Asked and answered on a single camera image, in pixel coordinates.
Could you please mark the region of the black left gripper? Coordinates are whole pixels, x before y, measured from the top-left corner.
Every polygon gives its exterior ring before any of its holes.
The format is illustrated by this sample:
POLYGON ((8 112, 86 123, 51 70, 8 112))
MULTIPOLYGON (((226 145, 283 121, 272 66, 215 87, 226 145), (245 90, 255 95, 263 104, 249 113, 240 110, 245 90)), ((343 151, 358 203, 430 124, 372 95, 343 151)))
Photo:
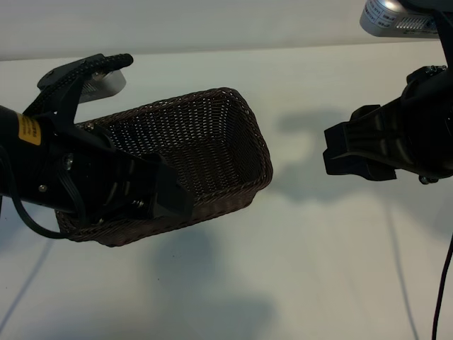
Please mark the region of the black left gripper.
POLYGON ((193 196, 180 183, 178 172, 159 154, 140 157, 115 150, 109 132, 93 122, 80 126, 55 118, 40 120, 46 157, 40 183, 47 191, 40 204, 88 224, 105 204, 111 186, 109 217, 153 220, 187 217, 193 196))

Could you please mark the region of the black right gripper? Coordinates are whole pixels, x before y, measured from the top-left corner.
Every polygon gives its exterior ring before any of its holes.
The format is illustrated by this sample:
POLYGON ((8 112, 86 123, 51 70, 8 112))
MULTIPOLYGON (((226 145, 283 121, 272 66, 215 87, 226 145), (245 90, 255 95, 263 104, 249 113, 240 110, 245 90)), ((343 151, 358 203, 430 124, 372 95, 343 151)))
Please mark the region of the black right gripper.
POLYGON ((391 166, 407 164, 407 135, 422 183, 452 176, 452 72, 445 65, 421 67, 406 82, 401 99, 363 106, 325 131, 328 175, 394 180, 391 166))

